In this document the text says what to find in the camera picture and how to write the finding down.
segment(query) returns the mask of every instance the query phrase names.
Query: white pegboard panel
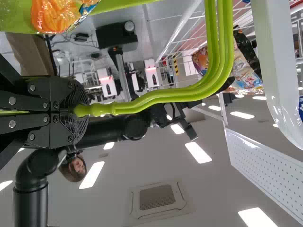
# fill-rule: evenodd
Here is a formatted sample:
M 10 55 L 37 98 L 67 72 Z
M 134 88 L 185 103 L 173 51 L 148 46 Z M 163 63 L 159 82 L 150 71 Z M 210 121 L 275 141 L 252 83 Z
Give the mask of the white pegboard panel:
M 303 163 L 230 129 L 231 164 L 303 225 Z

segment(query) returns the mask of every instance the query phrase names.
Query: brown hair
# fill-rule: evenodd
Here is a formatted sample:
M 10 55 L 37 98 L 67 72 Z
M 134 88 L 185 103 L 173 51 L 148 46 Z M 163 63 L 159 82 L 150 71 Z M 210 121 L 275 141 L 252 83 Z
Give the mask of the brown hair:
M 70 182 L 79 182 L 79 181 L 83 180 L 86 176 L 86 173 L 87 173 L 86 163 L 84 161 L 83 156 L 82 155 L 77 155 L 77 158 L 81 159 L 82 162 L 83 162 L 83 165 L 85 167 L 85 173 L 84 174 L 77 173 L 75 168 L 74 168 L 74 165 L 72 165 L 71 162 L 69 162 L 65 165 L 61 165 L 59 167 L 59 171 Z

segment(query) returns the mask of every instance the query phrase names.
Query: red light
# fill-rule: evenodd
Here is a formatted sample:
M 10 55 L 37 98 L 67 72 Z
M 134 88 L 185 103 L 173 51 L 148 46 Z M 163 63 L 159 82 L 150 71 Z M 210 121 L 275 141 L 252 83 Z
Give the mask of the red light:
M 153 68 L 149 68 L 149 69 L 145 69 L 146 71 L 151 71 L 151 70 L 156 70 L 157 68 L 156 67 L 153 67 Z
M 99 79 L 100 81 L 105 81 L 105 80 L 110 80 L 111 79 L 111 77 L 104 77 L 104 78 L 101 78 L 101 79 Z

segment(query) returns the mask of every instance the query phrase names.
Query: fan grille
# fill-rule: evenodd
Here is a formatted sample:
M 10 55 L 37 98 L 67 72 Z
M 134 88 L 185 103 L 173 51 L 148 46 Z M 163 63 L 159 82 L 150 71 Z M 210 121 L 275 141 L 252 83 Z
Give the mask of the fan grille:
M 83 86 L 78 81 L 73 80 L 72 92 L 60 103 L 60 109 L 70 110 L 78 104 L 89 105 L 89 99 Z M 61 112 L 60 121 L 73 135 L 73 144 L 76 144 L 85 134 L 89 117 L 79 118 L 72 113 Z

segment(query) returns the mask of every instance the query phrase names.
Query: green curved railing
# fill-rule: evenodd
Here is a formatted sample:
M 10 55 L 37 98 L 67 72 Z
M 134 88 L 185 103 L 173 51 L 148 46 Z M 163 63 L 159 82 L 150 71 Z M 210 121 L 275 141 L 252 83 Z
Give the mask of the green curved railing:
M 78 117 L 101 114 L 133 114 L 157 103 L 191 102 L 207 98 L 219 90 L 230 75 L 233 65 L 232 0 L 218 0 L 219 41 L 214 0 L 205 0 L 205 18 L 210 67 L 196 84 L 184 88 L 149 92 L 129 103 L 113 102 L 78 105 L 73 112 Z

